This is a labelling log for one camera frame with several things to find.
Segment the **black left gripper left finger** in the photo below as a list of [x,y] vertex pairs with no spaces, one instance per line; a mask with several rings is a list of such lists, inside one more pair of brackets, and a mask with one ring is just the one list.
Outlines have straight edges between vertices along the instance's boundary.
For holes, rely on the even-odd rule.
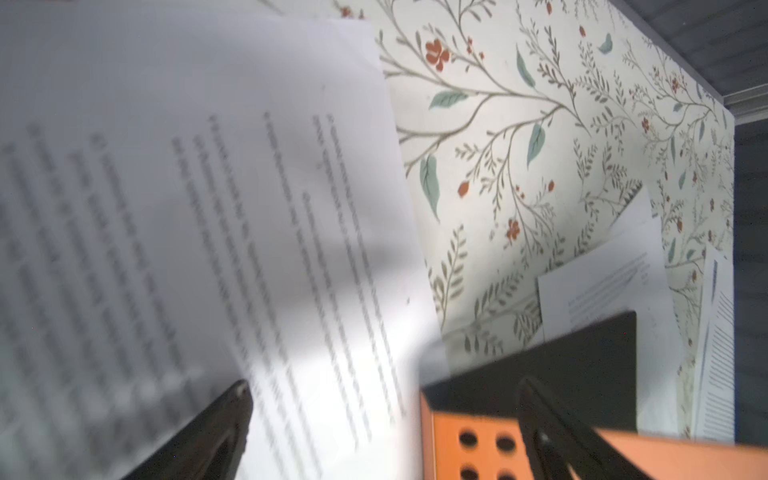
[[234,382],[127,479],[225,479],[237,475],[253,412],[246,380]]

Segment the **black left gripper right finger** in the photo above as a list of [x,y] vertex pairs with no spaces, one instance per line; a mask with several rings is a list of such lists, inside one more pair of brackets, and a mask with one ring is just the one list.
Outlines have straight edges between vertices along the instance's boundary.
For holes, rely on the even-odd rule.
[[517,387],[518,423],[535,479],[646,479],[534,377]]

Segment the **orange folder black inside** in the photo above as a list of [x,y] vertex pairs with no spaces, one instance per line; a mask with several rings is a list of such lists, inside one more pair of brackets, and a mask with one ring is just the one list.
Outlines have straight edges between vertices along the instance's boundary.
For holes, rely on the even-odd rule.
[[626,312],[421,390],[426,479],[763,479],[763,448],[644,436]]

